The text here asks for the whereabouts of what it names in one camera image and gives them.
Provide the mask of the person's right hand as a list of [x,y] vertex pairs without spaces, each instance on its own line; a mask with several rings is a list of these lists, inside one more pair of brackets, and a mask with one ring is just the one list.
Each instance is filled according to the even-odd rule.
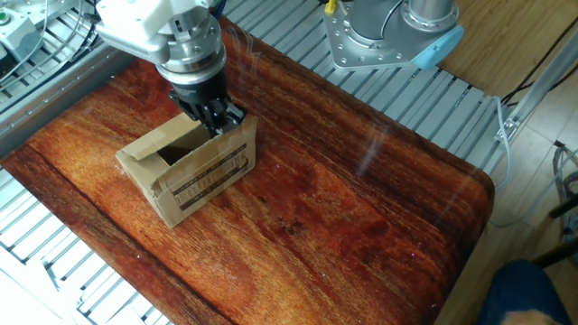
[[509,311],[501,325],[551,325],[554,322],[541,311]]

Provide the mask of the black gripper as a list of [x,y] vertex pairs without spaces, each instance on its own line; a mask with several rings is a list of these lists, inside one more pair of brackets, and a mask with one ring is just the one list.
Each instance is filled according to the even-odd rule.
[[[211,137],[237,128],[247,115],[243,107],[230,101],[215,101],[228,98],[225,70],[200,83],[186,85],[172,82],[172,90],[178,98],[177,106],[192,120],[200,122]],[[204,106],[211,101],[215,101],[213,112]]]

